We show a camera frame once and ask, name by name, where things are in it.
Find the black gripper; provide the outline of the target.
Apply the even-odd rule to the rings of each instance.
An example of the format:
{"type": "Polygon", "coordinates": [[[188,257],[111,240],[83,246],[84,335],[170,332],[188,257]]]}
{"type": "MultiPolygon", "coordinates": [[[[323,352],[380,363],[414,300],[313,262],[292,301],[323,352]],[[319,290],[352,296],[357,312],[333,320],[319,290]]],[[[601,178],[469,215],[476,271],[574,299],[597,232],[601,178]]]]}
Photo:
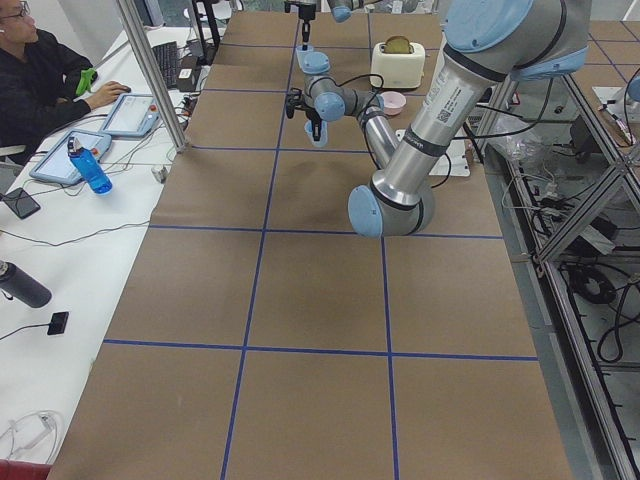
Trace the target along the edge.
{"type": "Polygon", "coordinates": [[[308,50],[311,22],[316,18],[316,3],[300,2],[298,16],[302,20],[302,50],[308,50]]]}
{"type": "Polygon", "coordinates": [[[305,110],[307,123],[305,129],[309,131],[309,136],[312,141],[320,141],[322,138],[322,122],[320,115],[314,108],[307,108],[305,110]]]}

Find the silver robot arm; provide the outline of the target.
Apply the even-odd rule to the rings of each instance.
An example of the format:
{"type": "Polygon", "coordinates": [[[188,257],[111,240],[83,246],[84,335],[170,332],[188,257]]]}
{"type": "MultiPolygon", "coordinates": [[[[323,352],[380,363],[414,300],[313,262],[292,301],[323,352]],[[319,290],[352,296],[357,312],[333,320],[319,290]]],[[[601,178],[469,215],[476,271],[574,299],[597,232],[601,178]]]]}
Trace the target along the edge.
{"type": "Polygon", "coordinates": [[[506,78],[540,80],[579,70],[587,56],[590,15],[588,1],[452,2],[444,22],[443,66],[401,138],[379,96],[337,85],[324,53],[297,47],[305,86],[289,92],[287,113],[306,113],[305,130],[318,146],[326,141],[327,123],[356,118],[378,168],[349,195],[353,230],[373,238],[423,230],[434,213],[428,175],[484,92],[506,78]]]}
{"type": "MultiPolygon", "coordinates": [[[[350,18],[355,10],[362,9],[365,5],[374,4],[376,0],[335,0],[328,1],[329,10],[334,20],[338,23],[344,22],[350,18]]],[[[284,11],[290,13],[293,6],[297,9],[298,18],[302,21],[302,50],[308,51],[311,47],[311,22],[316,19],[317,1],[311,0],[286,0],[284,2],[284,11]]]]}

